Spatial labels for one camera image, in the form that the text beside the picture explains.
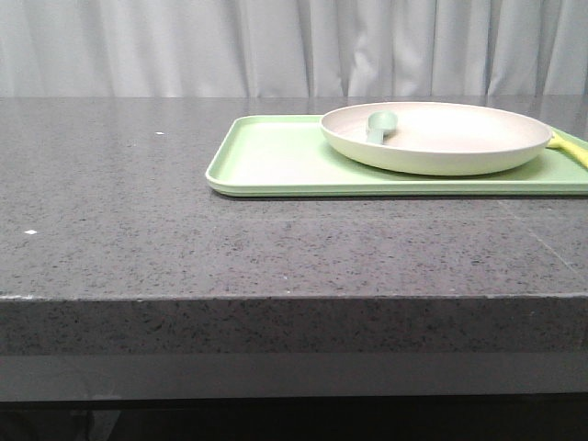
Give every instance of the dark floor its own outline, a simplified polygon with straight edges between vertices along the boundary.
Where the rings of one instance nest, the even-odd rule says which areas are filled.
[[[108,441],[588,440],[586,394],[122,405],[125,409]],[[86,435],[89,414],[46,405],[33,410],[5,407],[0,412],[0,441],[91,439]],[[95,414],[105,412],[95,409]]]

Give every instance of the spoon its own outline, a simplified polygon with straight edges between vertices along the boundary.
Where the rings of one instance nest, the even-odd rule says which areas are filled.
[[[398,117],[389,110],[372,113],[367,119],[367,142],[382,144],[396,130]]]
[[[583,149],[572,141],[564,140],[555,131],[553,132],[553,138],[549,141],[548,147],[550,149],[562,149],[584,167],[588,168],[588,150]]]

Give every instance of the curtain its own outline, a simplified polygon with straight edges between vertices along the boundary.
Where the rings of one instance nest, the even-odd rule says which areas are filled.
[[[585,94],[586,0],[1,0],[0,96]]]

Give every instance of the table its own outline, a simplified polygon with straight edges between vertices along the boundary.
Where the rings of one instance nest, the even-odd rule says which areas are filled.
[[[236,118],[392,99],[588,138],[586,96],[0,99],[0,401],[588,391],[587,198],[207,185]]]

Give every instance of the green spoon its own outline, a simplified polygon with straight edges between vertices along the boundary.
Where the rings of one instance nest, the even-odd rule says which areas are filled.
[[[389,110],[372,113],[367,119],[367,142],[382,144],[396,130],[398,117]]]

